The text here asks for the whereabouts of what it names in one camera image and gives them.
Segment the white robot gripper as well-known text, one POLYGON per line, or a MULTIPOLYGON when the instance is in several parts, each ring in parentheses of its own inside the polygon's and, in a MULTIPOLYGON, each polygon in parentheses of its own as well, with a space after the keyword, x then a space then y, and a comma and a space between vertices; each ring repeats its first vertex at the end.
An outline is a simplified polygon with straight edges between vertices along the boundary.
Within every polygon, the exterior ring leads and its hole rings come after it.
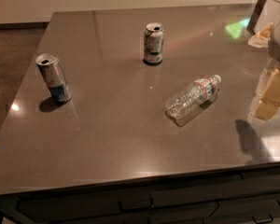
MULTIPOLYGON (((268 23, 260 32, 248 40, 248 45, 255 48, 267 48, 271 57, 280 62, 280 14, 274 22, 268 23)), ((275 68, 260 93, 260 98, 253 111, 258 119, 268 120, 280 110, 280 67, 275 68)))

